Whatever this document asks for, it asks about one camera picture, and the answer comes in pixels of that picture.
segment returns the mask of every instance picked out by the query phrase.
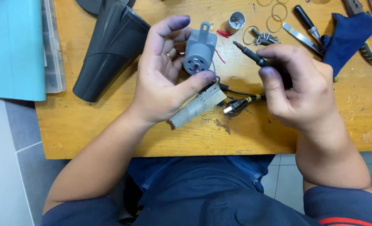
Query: black screwdriver handle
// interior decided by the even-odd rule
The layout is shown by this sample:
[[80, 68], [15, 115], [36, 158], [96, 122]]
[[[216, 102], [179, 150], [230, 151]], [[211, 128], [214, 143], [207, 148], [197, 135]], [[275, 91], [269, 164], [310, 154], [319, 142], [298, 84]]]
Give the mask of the black screwdriver handle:
[[293, 8], [293, 13], [303, 24], [304, 28], [310, 30], [314, 27], [313, 22], [310, 20], [309, 16], [306, 14], [306, 12], [304, 12], [303, 8], [300, 5], [297, 5]]

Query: gray motor housing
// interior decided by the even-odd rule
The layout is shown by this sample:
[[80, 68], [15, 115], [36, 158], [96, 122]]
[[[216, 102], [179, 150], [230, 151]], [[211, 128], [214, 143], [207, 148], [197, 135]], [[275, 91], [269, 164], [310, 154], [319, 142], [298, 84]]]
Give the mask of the gray motor housing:
[[186, 42], [185, 60], [183, 68], [189, 74], [208, 70], [217, 45], [217, 35], [210, 33], [211, 24], [201, 23], [200, 30], [193, 30]]

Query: blue pants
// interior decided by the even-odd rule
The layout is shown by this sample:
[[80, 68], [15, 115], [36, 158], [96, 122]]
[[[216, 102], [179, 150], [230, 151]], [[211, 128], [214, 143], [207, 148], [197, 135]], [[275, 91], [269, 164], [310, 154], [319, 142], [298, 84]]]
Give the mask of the blue pants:
[[[264, 193], [261, 179], [268, 174], [268, 165], [274, 158], [274, 154], [265, 155], [230, 155], [230, 156], [206, 156], [199, 158], [223, 158], [230, 164], [238, 167], [246, 173], [256, 189]], [[143, 193], [149, 188], [154, 179], [160, 178], [169, 166], [182, 158], [193, 157], [149, 157], [132, 158], [127, 172], [140, 187]]]

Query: wooden table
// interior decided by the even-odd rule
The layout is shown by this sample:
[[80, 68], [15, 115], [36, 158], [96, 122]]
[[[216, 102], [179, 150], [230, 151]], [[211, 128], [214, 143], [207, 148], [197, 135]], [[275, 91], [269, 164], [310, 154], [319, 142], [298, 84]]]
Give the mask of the wooden table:
[[[367, 3], [361, 0], [364, 9]], [[232, 41], [242, 42], [249, 25], [260, 32], [267, 31], [265, 21], [271, 14], [270, 6], [259, 6], [256, 0], [137, 0], [133, 10], [147, 23], [154, 24], [166, 16], [190, 15], [192, 28], [203, 21], [213, 23], [213, 32], [224, 29], [224, 22], [234, 11], [246, 17], [243, 29], [230, 38], [218, 37], [217, 50], [226, 64], [214, 55], [217, 74], [232, 89], [248, 93], [263, 91], [257, 74], [259, 67], [244, 56]], [[346, 15], [341, 1], [291, 0], [286, 22], [309, 37], [291, 13], [296, 4], [302, 5], [320, 34], [330, 35], [333, 30], [331, 12]], [[137, 62], [119, 76], [102, 99], [95, 104], [76, 97], [72, 88], [82, 67], [96, 19], [85, 13], [74, 0], [55, 0], [60, 46], [68, 89], [48, 95], [47, 101], [37, 102], [36, 110], [45, 156], [48, 159], [70, 159], [130, 104], [135, 89]], [[276, 14], [285, 15], [282, 6]], [[270, 19], [270, 28], [280, 25]], [[299, 43], [281, 29], [276, 35], [283, 44]], [[252, 36], [246, 34], [246, 40]], [[255, 51], [260, 46], [250, 45]], [[356, 53], [340, 71], [339, 82], [334, 84], [340, 113], [360, 151], [372, 150], [372, 66]], [[168, 123], [154, 126], [135, 152], [136, 157], [233, 155], [293, 153], [297, 132], [277, 122], [266, 110], [265, 102], [249, 105], [237, 117], [224, 116], [222, 108], [214, 107], [178, 130]]]

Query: left hand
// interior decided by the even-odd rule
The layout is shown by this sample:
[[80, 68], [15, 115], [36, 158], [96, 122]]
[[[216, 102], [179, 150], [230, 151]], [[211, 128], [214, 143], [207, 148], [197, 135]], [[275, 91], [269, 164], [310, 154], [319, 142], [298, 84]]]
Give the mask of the left hand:
[[171, 16], [148, 32], [128, 111], [150, 126], [170, 119], [186, 100], [215, 79], [212, 71], [203, 71], [176, 85], [184, 59], [179, 53], [185, 51], [185, 41], [193, 31], [187, 27], [189, 23], [189, 16]]

